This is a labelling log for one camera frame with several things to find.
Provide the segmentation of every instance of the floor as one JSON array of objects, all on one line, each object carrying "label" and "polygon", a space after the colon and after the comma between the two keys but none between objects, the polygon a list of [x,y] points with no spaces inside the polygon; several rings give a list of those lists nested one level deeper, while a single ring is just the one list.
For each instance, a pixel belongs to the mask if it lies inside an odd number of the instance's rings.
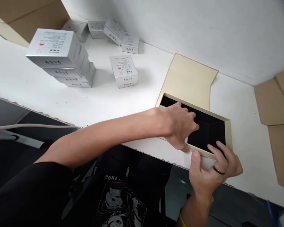
[{"label": "floor", "polygon": [[[30,112],[19,123],[64,125],[34,112]],[[15,133],[47,141],[49,144],[73,131],[75,129],[19,128],[13,130]],[[13,141],[0,141],[0,187],[37,160],[46,150],[47,148],[36,149]],[[166,216],[177,220],[180,208],[192,191],[188,171],[173,166],[165,188]],[[258,227],[272,226],[266,202],[245,192],[221,185],[214,192],[214,203],[210,210],[208,226],[239,227],[246,221]]]}]

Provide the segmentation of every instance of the black t-shirt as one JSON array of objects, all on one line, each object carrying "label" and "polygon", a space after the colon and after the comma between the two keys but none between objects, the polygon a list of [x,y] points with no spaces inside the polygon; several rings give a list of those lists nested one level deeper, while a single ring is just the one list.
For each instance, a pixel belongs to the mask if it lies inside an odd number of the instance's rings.
[{"label": "black t-shirt", "polygon": [[133,189],[126,179],[113,174],[91,176],[62,221],[71,180],[72,172],[60,164],[30,165],[0,189],[0,225],[125,227],[161,223],[152,195]]}]

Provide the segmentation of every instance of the black ring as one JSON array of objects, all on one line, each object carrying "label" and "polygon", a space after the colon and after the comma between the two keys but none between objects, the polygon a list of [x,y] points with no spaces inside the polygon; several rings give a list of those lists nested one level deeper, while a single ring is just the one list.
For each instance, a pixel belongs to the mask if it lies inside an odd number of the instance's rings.
[{"label": "black ring", "polygon": [[219,174],[221,174],[221,175],[225,175],[225,173],[222,173],[222,172],[220,172],[219,170],[217,170],[217,169],[215,168],[215,166],[213,166],[213,168],[214,168],[214,170],[215,170],[217,173],[219,173]]}]

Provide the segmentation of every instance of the white product box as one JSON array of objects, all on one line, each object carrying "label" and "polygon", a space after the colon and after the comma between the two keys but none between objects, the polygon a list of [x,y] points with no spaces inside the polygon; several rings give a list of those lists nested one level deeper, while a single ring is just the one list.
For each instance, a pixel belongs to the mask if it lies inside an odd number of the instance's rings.
[{"label": "white product box", "polygon": [[137,54],[139,52],[139,36],[124,32],[122,51]]},{"label": "white product box", "polygon": [[138,72],[130,55],[109,57],[118,88],[137,85]]},{"label": "white product box", "polygon": [[63,81],[62,83],[67,85],[68,87],[91,88],[96,74],[96,67],[93,62],[89,63],[88,72],[89,73],[86,76],[87,82]]},{"label": "white product box", "polygon": [[79,52],[79,61],[82,62],[83,60],[88,59],[88,53],[84,46],[80,46],[80,52]]},{"label": "white product box", "polygon": [[77,68],[43,68],[53,77],[81,78],[86,74],[88,59],[84,60],[80,67]]},{"label": "white product box", "polygon": [[103,32],[113,40],[118,46],[121,45],[124,28],[118,24],[114,19],[107,20]]},{"label": "white product box", "polygon": [[26,57],[41,68],[76,68],[80,46],[73,31],[38,28]]},{"label": "white product box", "polygon": [[61,30],[75,32],[78,40],[85,43],[88,37],[88,26],[86,22],[69,19]]},{"label": "white product box", "polygon": [[89,21],[87,24],[92,38],[108,38],[108,36],[103,32],[105,21]]}]

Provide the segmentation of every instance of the white table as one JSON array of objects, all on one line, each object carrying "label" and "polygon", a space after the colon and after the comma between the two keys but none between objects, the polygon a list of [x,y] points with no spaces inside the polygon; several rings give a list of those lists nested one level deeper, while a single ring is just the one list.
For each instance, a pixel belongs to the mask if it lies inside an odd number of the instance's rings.
[{"label": "white table", "polygon": [[[0,37],[0,98],[79,127],[137,113],[155,106],[173,54],[140,42],[131,54],[139,73],[137,86],[118,89],[109,56],[127,54],[109,39],[85,42],[97,72],[92,89],[60,84],[26,57],[26,48]],[[229,118],[233,147],[244,173],[227,184],[284,206],[284,188],[275,174],[267,126],[260,123],[252,86],[222,74],[211,86],[210,110]],[[190,157],[166,141],[151,138],[125,145],[189,168]]]}]

